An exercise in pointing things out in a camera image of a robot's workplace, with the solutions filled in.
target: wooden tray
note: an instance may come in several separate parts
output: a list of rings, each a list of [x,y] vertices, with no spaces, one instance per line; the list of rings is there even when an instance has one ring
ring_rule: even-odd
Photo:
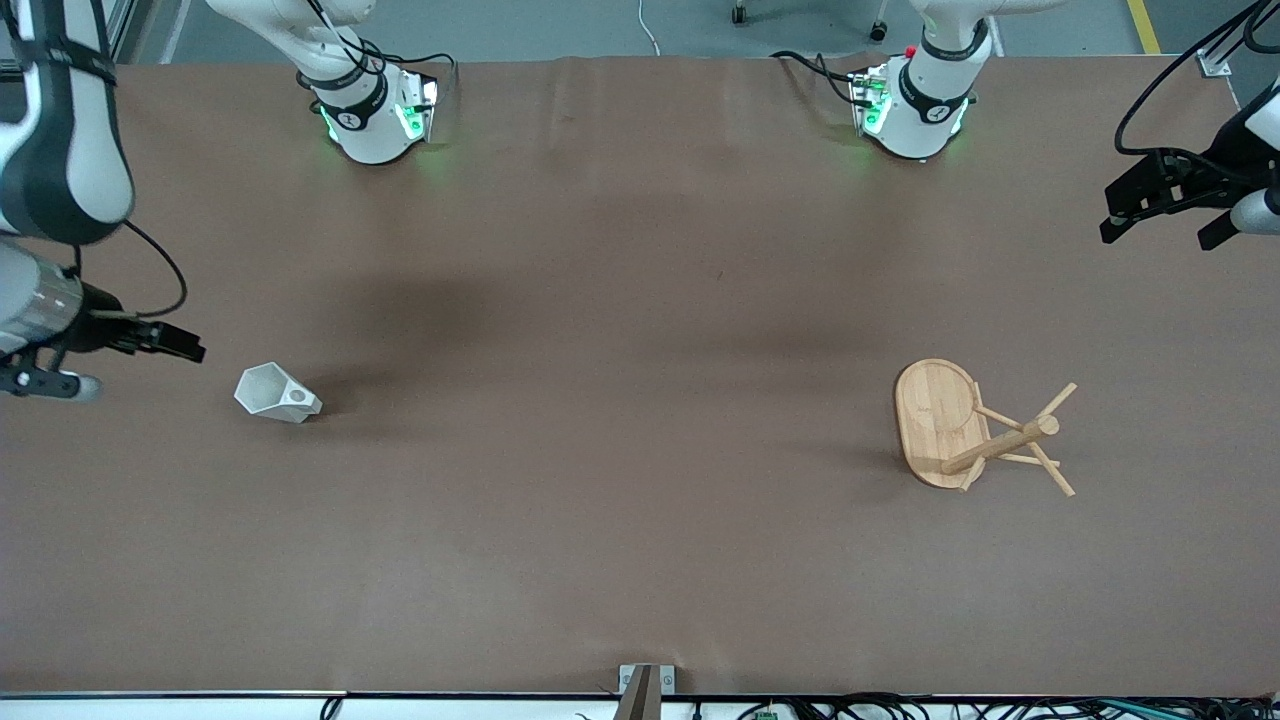
[[[965,473],[942,473],[942,461],[991,439],[978,383],[955,363],[920,360],[897,377],[893,388],[902,455],[911,473],[938,488],[956,489]]]

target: wooden mug tree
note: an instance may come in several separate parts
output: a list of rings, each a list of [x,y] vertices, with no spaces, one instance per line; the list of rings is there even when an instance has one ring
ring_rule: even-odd
[[[902,370],[895,388],[902,454],[911,473],[933,487],[966,492],[988,460],[1009,460],[1043,466],[1070,497],[1075,491],[1039,441],[1057,434],[1060,427],[1053,411],[1075,387],[1075,383],[1068,384],[1032,421],[1019,423],[986,407],[978,383],[955,363],[920,360]],[[991,437],[988,418],[1010,430]],[[1023,447],[1032,455],[1014,452]]]

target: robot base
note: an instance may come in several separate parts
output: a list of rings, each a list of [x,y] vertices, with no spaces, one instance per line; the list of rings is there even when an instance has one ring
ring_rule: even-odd
[[[439,83],[434,78],[401,69],[388,63],[383,69],[389,91],[383,105],[361,129],[347,124],[358,118],[344,113],[330,117],[321,110],[329,126],[329,138],[342,146],[352,160],[365,165],[381,165],[403,155],[415,142],[429,142],[435,118]]]
[[[927,123],[920,113],[902,99],[899,77],[908,59],[902,55],[870,68],[850,82],[852,97],[868,100],[872,108],[854,106],[854,126],[859,133],[879,142],[884,150],[901,158],[923,160],[936,155],[960,132],[960,122],[969,101],[938,123]]]

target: white robotic arm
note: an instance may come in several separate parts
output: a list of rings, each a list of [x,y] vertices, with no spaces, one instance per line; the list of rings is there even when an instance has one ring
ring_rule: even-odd
[[[27,109],[0,123],[0,392],[86,401],[95,378],[60,370],[104,347],[201,361],[200,338],[123,311],[110,293],[8,238],[88,245],[124,223],[133,181],[115,123],[100,0],[0,0]],[[37,365],[41,350],[52,360]]]
[[[297,65],[320,100],[329,137],[357,163],[389,163],[428,140],[434,78],[383,59],[351,26],[375,0],[207,0],[209,6],[262,36]]]
[[[860,131],[904,158],[934,155],[960,132],[973,81],[991,56],[987,17],[1036,13],[1066,0],[911,0],[924,18],[920,46],[854,81]]]

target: white cup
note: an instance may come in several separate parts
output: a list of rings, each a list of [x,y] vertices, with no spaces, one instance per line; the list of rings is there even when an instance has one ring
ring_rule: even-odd
[[[250,368],[236,386],[236,401],[251,415],[301,423],[324,407],[316,393],[275,363]]]

